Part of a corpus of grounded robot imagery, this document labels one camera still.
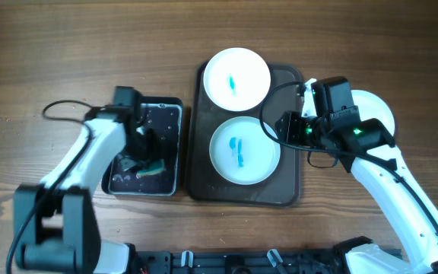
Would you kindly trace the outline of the green yellow sponge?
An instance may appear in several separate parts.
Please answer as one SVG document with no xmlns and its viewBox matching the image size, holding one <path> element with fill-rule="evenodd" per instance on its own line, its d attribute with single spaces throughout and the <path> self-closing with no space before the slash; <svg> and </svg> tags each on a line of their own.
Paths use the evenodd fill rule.
<svg viewBox="0 0 438 274">
<path fill-rule="evenodd" d="M 147 167 L 138 170 L 136 172 L 136 178 L 140 179 L 142 177 L 154 176 L 165 170 L 166 168 L 164 159 L 156 160 L 151 162 Z"/>
</svg>

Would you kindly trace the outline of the white plate front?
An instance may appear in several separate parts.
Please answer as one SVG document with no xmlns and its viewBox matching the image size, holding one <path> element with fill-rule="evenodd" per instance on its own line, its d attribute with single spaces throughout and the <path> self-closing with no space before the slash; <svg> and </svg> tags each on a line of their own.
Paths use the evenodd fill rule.
<svg viewBox="0 0 438 274">
<path fill-rule="evenodd" d="M 317 116 L 311 84 L 306 84 L 306 99 L 301 116 Z M 377 147 L 395 146 L 395 119 L 388 105 L 368 91 L 353 90 L 354 104 L 359 108 L 360 123 L 331 132 L 336 149 L 341 151 L 368 151 Z"/>
</svg>

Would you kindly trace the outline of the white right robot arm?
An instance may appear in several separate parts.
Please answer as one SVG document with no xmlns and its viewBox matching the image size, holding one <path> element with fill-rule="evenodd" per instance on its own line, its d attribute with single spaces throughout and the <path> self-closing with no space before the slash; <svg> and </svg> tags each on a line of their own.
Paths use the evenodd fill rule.
<svg viewBox="0 0 438 274">
<path fill-rule="evenodd" d="M 346 244 L 341 258 L 349 272 L 438 272 L 438 210 L 380 120 L 348 111 L 308 117 L 286 111 L 275 131 L 276 141 L 285 147 L 326 153 L 340 161 L 375 199 L 408 255 L 403 261 L 371 242 Z"/>
</svg>

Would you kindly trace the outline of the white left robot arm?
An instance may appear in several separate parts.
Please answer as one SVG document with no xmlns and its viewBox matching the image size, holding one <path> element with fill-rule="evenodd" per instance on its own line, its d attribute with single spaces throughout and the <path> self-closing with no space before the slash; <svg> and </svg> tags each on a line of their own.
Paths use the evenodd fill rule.
<svg viewBox="0 0 438 274">
<path fill-rule="evenodd" d="M 148 167 L 157 159 L 152 131 L 139 132 L 140 106 L 92 107 L 81 134 L 57 167 L 38 184 L 20 185 L 13 195 L 14 237 L 5 271 L 131 273 L 134 248 L 104 241 L 92 197 L 113 160 Z"/>
</svg>

